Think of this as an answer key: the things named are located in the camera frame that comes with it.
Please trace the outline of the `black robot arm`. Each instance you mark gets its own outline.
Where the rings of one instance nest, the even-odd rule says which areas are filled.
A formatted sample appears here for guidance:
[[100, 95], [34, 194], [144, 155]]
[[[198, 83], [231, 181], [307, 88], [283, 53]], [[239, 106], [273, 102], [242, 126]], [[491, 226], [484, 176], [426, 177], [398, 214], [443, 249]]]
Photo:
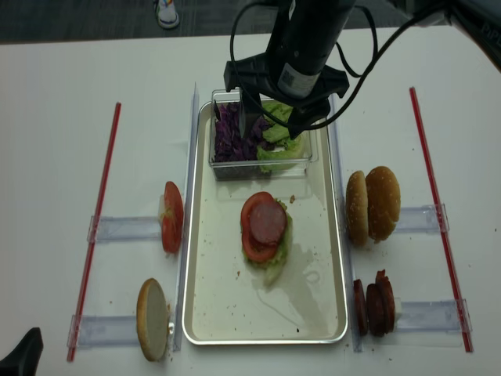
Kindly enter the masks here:
[[361, 85], [390, 45], [407, 29], [444, 19], [456, 25], [498, 67], [500, 65], [500, 3], [498, 1], [393, 1], [407, 15], [403, 24], [382, 47], [374, 47], [373, 58], [354, 91], [335, 114], [329, 97], [344, 96], [348, 76], [327, 66], [337, 39], [355, 8], [353, 1], [255, 1], [255, 6], [278, 10], [267, 49], [243, 60], [231, 59], [224, 72], [226, 91], [240, 91], [240, 134], [247, 136], [256, 120], [272, 114], [261, 105], [267, 96], [293, 108], [288, 121], [274, 117], [291, 138], [304, 131], [326, 127], [337, 120], [355, 99]]

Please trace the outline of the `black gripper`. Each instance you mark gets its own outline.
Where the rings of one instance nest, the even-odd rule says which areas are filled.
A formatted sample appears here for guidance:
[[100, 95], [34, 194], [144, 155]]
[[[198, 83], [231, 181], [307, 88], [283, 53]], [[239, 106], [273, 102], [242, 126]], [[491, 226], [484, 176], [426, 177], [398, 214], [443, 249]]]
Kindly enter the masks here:
[[293, 107], [288, 118], [288, 131], [289, 137], [296, 139], [330, 112], [330, 104], [320, 100], [333, 93], [342, 97], [349, 88], [347, 74], [332, 67], [324, 66], [318, 74], [309, 75], [285, 63], [277, 76], [272, 75], [270, 67], [264, 53], [236, 62], [228, 61], [225, 65], [225, 90], [240, 88], [242, 138], [250, 136], [254, 123], [262, 115], [260, 95]]

